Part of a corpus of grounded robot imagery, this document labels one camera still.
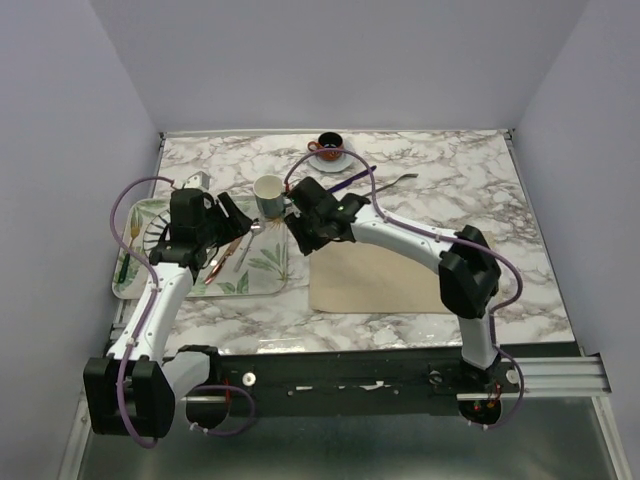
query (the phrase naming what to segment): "tray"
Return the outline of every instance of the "tray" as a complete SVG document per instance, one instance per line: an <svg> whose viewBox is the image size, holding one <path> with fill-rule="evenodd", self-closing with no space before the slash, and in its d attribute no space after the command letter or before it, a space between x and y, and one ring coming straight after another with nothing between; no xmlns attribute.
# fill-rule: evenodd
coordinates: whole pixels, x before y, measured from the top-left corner
<svg viewBox="0 0 640 480"><path fill-rule="evenodd" d="M258 207L252 196L232 197L238 208L249 218L259 216ZM155 246L162 230L168 223L169 199L146 199L137 202L129 211L124 241L131 241L131 220L136 218L141 224L140 234L134 239L132 248L138 252L148 252ZM249 242L250 234L242 240L236 252L229 257L216 280L204 284L204 279L212 267L200 272L188 297L221 297L232 295L269 295L276 293L287 282L287 228L282 219L267 221L263 231L253 239L251 248L238 272L233 268ZM222 256L227 246L220 248L216 258ZM127 276L123 283L117 283L125 252L120 249L111 287L116 297L134 300L142 296L147 270L135 258L131 258Z"/></svg>

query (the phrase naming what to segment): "paper placemat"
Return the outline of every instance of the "paper placemat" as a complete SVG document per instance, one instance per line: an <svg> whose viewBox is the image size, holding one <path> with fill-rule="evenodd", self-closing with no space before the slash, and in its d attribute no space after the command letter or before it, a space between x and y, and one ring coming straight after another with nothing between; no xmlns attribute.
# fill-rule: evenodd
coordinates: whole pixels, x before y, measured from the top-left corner
<svg viewBox="0 0 640 480"><path fill-rule="evenodd" d="M252 196L235 196L232 199L249 218L259 216L258 207ZM131 241L132 222L137 223L141 226L140 233L133 240L132 247L136 252L144 252L148 255L169 219L169 199L141 200L129 211L124 240L127 244ZM264 230L253 239L251 248L238 272L234 272L233 267L246 248L250 234L243 238L242 243L229 257L215 281L205 285L204 279L213 267L203 269L188 296L268 295L280 291L287 281L286 235L287 227L284 221L281 219L267 221ZM216 258L222 256L226 248L226 245L220 248ZM124 256L125 252L121 249L111 284L113 293L116 297L125 300L140 298L148 272L136 259L132 258L125 281L118 283Z"/></svg>
<svg viewBox="0 0 640 480"><path fill-rule="evenodd" d="M487 242L493 241L487 235ZM424 265L366 243L330 243L309 259L309 303L328 313L451 313L438 276Z"/></svg>

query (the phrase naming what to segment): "marble countertop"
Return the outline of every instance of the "marble countertop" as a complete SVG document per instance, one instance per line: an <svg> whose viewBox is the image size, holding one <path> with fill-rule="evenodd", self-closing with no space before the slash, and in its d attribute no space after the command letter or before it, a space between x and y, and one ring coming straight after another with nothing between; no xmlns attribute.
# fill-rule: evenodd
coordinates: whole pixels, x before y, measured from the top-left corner
<svg viewBox="0 0 640 480"><path fill-rule="evenodd" d="M306 152L311 133L168 138L160 174L176 179L203 170L212 177L212 193L251 192L264 174L284 177ZM522 272L524 293L499 312L501 343L572 341L555 278L527 206L506 142L500 132L345 133L351 147L378 166L380 184L407 172L419 177L380 194L381 205L404 217L435 226L471 224L490 232L494 248ZM361 171L352 164L338 174L310 165L295 178L313 175L329 187ZM365 193L361 180L349 191ZM156 197L169 189L158 185ZM167 342L171 355L185 344L217 346L224 354L322 352L460 344L455 316L448 314L328 314L309 307L309 263L289 235L289 279L278 294L264 297L187 299ZM515 281L504 273L505 295ZM123 320L133 312L127 302Z"/></svg>

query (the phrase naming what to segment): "brown coffee cup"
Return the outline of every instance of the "brown coffee cup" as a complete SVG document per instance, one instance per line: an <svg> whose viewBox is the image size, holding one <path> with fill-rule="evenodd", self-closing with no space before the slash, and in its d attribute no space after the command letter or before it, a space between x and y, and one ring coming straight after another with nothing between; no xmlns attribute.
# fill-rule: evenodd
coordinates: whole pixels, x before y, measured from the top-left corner
<svg viewBox="0 0 640 480"><path fill-rule="evenodd" d="M307 144L309 151L314 152L322 148L339 148L344 150L344 140L335 132L325 132L318 137L318 141L312 141ZM323 152L318 157L327 162L335 162L342 156L342 152Z"/></svg>

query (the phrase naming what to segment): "screw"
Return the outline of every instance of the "screw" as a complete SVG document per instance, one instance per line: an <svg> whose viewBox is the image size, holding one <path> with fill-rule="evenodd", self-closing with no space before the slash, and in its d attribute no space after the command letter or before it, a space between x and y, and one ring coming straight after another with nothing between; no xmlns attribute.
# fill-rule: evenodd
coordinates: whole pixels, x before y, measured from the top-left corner
<svg viewBox="0 0 640 480"><path fill-rule="evenodd" d="M444 383L444 377L440 372L434 370L429 374L429 383L431 385L442 385Z"/></svg>
<svg viewBox="0 0 640 480"><path fill-rule="evenodd" d="M520 381L520 377L518 376L518 372L516 372L515 370L509 370L507 371L507 381L509 383L512 383L514 385L517 385L518 382Z"/></svg>
<svg viewBox="0 0 640 480"><path fill-rule="evenodd" d="M252 387L256 383L256 375L253 372L247 372L242 376L242 384L245 387Z"/></svg>

